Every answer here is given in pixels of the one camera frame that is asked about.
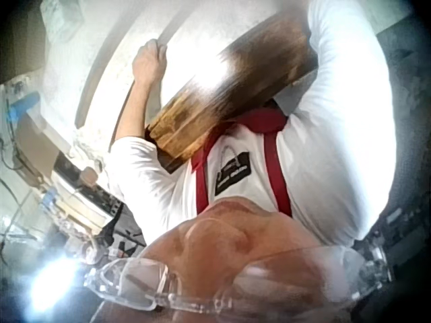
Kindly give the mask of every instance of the shirt logo patch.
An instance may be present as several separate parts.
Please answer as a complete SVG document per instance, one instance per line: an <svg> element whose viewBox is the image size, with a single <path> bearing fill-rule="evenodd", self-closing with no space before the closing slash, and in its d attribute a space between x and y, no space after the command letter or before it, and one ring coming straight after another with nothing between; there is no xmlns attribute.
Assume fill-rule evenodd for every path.
<svg viewBox="0 0 431 323"><path fill-rule="evenodd" d="M250 153L240 153L217 173L215 181L215 195L219 195L233 184L238 183L243 178L251 175Z"/></svg>

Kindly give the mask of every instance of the white long-sleeve shirt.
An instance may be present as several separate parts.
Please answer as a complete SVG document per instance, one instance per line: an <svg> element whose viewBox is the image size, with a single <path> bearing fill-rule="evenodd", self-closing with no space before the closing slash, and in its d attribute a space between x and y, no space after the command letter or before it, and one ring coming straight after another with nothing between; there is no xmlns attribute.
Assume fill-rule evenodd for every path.
<svg viewBox="0 0 431 323"><path fill-rule="evenodd" d="M319 57L318 76L278 134L277 151L293 218L324 244L351 245L378 219L393 181L396 142L389 73L356 0L312 1L308 24L310 44ZM242 152L250 153L251 174L216 196L217 173ZM276 211L265 170L263 136L236 127L209 153L209 203L243 196ZM156 147L143 139L116 141L108 174L147 243L197 216L191 163L170 175L158 162Z"/></svg>

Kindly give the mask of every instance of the wooden board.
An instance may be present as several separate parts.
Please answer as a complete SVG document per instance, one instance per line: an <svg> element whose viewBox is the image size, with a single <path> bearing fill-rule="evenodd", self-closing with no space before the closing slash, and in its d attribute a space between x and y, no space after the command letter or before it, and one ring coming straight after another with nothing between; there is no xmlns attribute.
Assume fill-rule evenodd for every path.
<svg viewBox="0 0 431 323"><path fill-rule="evenodd" d="M169 172L186 162L222 120L262 106L317 66L302 7L290 7L241 36L192 78L148 126Z"/></svg>

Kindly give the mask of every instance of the suspender strap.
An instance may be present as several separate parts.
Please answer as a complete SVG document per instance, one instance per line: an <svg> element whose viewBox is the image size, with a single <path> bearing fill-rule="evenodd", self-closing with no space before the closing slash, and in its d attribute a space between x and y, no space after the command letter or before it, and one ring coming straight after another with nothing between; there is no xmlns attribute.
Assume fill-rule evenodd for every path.
<svg viewBox="0 0 431 323"><path fill-rule="evenodd" d="M288 187L281 170L277 152L277 133L265 133L263 135L263 148L265 151L265 163L269 183L277 201L278 211L292 216Z"/></svg>
<svg viewBox="0 0 431 323"><path fill-rule="evenodd" d="M196 211L198 215L201 214L209 204L205 166L206 163L196 169Z"/></svg>
<svg viewBox="0 0 431 323"><path fill-rule="evenodd" d="M207 157L211 148L226 130L234 124L243 124L254 133L263 134L265 163L267 166L269 183L277 201L278 210L286 215L292 216L288 189L277 152L277 134L284 128L286 122L287 118L279 110L261 108L241 116L234 122L223 122L210 132L202 149L200 149L191 160L192 171L196 172L197 214L203 212L209 204L205 169Z"/></svg>

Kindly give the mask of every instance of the man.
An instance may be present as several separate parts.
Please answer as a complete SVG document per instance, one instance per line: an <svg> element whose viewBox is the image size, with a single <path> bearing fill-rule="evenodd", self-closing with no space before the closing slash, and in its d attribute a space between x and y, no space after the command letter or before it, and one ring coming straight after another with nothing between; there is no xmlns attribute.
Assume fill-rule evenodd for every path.
<svg viewBox="0 0 431 323"><path fill-rule="evenodd" d="M279 178L269 178L268 163L279 164L265 153L265 134L246 122L217 137L203 160L203 182L193 160L172 176L162 169L156 147L142 134L150 89L166 66L166 47L150 40L139 51L135 85L112 146L111 175L149 246L141 255L142 277L124 274L119 283L120 294L139 287L136 294L106 299L136 310L173 309L167 322L254 322L257 313L268 315L258 322L285 322L284 306L292 307L293 299L297 314L306 312L299 308L331 303L338 294L329 297L328 285L345 289L340 261L327 266L339 259L334 250L345 249L321 246L351 246L363 239L387 203L396 149L391 86L383 52L355 0L310 1L308 24L318 76L275 136L288 208L283 193L274 190ZM133 272L128 266L125 272ZM156 279L149 291L152 281L146 279L154 267L160 277L174 278L162 284ZM275 291L271 284L260 285L262 272L265 279L273 277L271 284L277 282ZM339 277L338 283L331 284L330 277ZM301 297L283 301L286 286L307 290L307 296L295 291ZM137 301L139 291L147 296ZM172 297L159 294L170 291ZM238 294L253 304L253 315L238 305ZM151 315L121 306L110 306L105 314L101 318L113 322Z"/></svg>

